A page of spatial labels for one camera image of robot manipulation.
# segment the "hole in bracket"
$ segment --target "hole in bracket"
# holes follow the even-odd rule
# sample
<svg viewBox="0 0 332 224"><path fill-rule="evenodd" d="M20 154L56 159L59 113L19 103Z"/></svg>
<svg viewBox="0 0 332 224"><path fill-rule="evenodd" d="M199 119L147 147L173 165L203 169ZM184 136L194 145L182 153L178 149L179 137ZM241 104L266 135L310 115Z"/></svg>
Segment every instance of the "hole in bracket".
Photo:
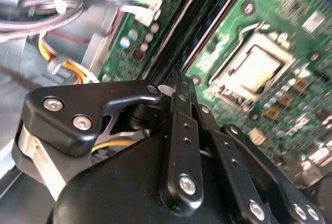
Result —
<svg viewBox="0 0 332 224"><path fill-rule="evenodd" d="M232 159L232 163L233 163L235 166L239 166L239 163L238 163L237 160L235 160L235 159Z"/></svg>
<svg viewBox="0 0 332 224"><path fill-rule="evenodd" d="M191 140L188 139L187 137L185 137L185 138L183 139L183 141L184 141L187 145L191 145Z"/></svg>

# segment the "electrolytic capacitor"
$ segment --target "electrolytic capacitor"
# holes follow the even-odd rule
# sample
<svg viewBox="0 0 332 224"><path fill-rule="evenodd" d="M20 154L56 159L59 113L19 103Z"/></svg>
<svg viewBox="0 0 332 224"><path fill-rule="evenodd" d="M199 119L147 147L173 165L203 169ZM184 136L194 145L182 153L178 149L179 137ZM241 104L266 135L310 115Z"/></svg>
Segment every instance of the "electrolytic capacitor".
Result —
<svg viewBox="0 0 332 224"><path fill-rule="evenodd" d="M123 38L121 38L120 40L120 47L122 49L127 49L130 45L130 40L129 38L127 38L126 36L124 36Z"/></svg>
<svg viewBox="0 0 332 224"><path fill-rule="evenodd" d="M154 23L154 24L151 25L150 31L152 33L157 33L158 30L159 30L159 24L158 23Z"/></svg>
<svg viewBox="0 0 332 224"><path fill-rule="evenodd" d="M136 41L139 37L139 33L137 32L137 30L129 30L128 37L129 40Z"/></svg>
<svg viewBox="0 0 332 224"><path fill-rule="evenodd" d="M142 52L145 52L148 48L149 48L149 44L147 44L147 43L142 43L142 44L141 44L141 47L140 47L140 50L141 50Z"/></svg>
<svg viewBox="0 0 332 224"><path fill-rule="evenodd" d="M149 42L151 42L151 41L153 40L153 38L154 38L154 36L153 36L152 33L147 33L146 36L145 36L145 38L144 38L144 40L145 40L147 43L149 43Z"/></svg>
<svg viewBox="0 0 332 224"><path fill-rule="evenodd" d="M281 87L280 91L283 92L283 93L285 93L285 92L287 92L290 88L291 88L291 87L290 87L289 85L284 85L284 86Z"/></svg>

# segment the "silver screw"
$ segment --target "silver screw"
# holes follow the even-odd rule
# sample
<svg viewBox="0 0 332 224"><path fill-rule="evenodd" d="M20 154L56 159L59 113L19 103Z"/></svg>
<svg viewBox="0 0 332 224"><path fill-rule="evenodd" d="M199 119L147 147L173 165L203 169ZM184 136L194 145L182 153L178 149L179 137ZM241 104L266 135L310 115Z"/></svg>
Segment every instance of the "silver screw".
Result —
<svg viewBox="0 0 332 224"><path fill-rule="evenodd" d="M250 211L257 217L259 220L265 219L265 214L261 206L258 205L254 200L250 200L249 202Z"/></svg>
<svg viewBox="0 0 332 224"><path fill-rule="evenodd" d="M180 94L178 97L180 98L180 100L182 100L184 102L187 101L186 97L184 95L182 95L182 94Z"/></svg>
<svg viewBox="0 0 332 224"><path fill-rule="evenodd" d="M186 194L192 195L196 192L196 185L188 176L181 176L179 179L180 187Z"/></svg>
<svg viewBox="0 0 332 224"><path fill-rule="evenodd" d="M306 220L307 219L307 216L305 214L305 212L302 210L302 208L297 205L297 204L293 204L294 206L294 209L295 209L295 212L303 219L303 220Z"/></svg>
<svg viewBox="0 0 332 224"><path fill-rule="evenodd" d="M58 99L49 98L43 102L44 108L50 111L60 111L63 108L63 104Z"/></svg>
<svg viewBox="0 0 332 224"><path fill-rule="evenodd" d="M307 205L307 210L308 210L309 215L312 216L312 218L314 218L315 220L320 219L318 214L315 212L315 210L313 210L309 205Z"/></svg>
<svg viewBox="0 0 332 224"><path fill-rule="evenodd" d="M235 127L230 127L230 130L231 130L233 133L235 133L235 134L238 134L238 133L239 133L238 130L235 129Z"/></svg>
<svg viewBox="0 0 332 224"><path fill-rule="evenodd" d="M194 77L194 78L192 79L192 81L193 81L193 83L194 83L195 85L199 82L199 80L198 80L197 77Z"/></svg>
<svg viewBox="0 0 332 224"><path fill-rule="evenodd" d="M87 117L77 116L73 119L73 125L77 129L85 131L91 128L92 123L91 120L88 119Z"/></svg>
<svg viewBox="0 0 332 224"><path fill-rule="evenodd" d="M206 106L202 106L202 111L208 114L210 110Z"/></svg>
<svg viewBox="0 0 332 224"><path fill-rule="evenodd" d="M147 85L146 87L147 87L147 90L149 90L151 93L153 93L153 94L157 94L158 93L158 90L154 86Z"/></svg>

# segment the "green circuit board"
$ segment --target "green circuit board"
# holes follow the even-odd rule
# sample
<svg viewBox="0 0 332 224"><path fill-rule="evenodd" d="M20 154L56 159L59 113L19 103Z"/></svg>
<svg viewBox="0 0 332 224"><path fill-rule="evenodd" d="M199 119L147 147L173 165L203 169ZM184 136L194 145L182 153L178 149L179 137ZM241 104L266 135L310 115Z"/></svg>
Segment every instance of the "green circuit board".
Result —
<svg viewBox="0 0 332 224"><path fill-rule="evenodd" d="M258 32L266 35L272 32L286 34L288 52L295 60L260 94L249 111L243 111L216 96L211 91L209 80L238 45L240 31L262 21L266 28ZM243 45L252 35L253 31L244 33ZM328 142L327 138L322 140L321 136L331 127L322 125L317 116L322 109L332 110L331 49L332 7L325 0L237 0L188 66L186 75L196 78L198 99L212 110L219 125L233 123L245 133L257 128L265 138L259 148L270 159L274 154L283 152L280 147L301 158ZM258 62L252 65L253 70L262 66ZM282 91L283 86L294 79L300 80L300 84L305 82L300 92L294 90L296 85L288 86L286 92ZM276 112L267 117L264 114L268 111L266 104L277 93L279 97L287 93L291 103L287 107L272 103L268 109L276 109Z"/></svg>
<svg viewBox="0 0 332 224"><path fill-rule="evenodd" d="M139 52L140 46L145 42L145 36L150 32L150 26L145 26L135 20L133 14L128 14L122 24L119 33L111 47L110 56L105 63L99 78L102 81L112 80L133 80L137 79L145 63L154 55L160 40L165 37L167 27L169 26L175 13L178 11L183 0L163 0L161 5L161 14L156 22L159 30L153 34L153 39L148 43L148 49L145 52ZM120 46L120 40L126 37L130 30L138 33L136 41L132 41L127 49Z"/></svg>

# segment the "motherboard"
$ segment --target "motherboard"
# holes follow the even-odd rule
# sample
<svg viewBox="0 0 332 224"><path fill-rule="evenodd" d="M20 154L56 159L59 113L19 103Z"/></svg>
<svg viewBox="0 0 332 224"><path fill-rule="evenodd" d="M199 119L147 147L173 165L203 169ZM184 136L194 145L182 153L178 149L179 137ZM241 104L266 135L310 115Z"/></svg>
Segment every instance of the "motherboard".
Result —
<svg viewBox="0 0 332 224"><path fill-rule="evenodd" d="M183 68L220 126L306 187L332 171L331 50L332 0L236 0Z"/></svg>
<svg viewBox="0 0 332 224"><path fill-rule="evenodd" d="M185 0L160 0L160 14L154 19L138 19L129 14L110 47L110 55L100 73L102 81L137 79L145 64L160 46L175 14Z"/></svg>

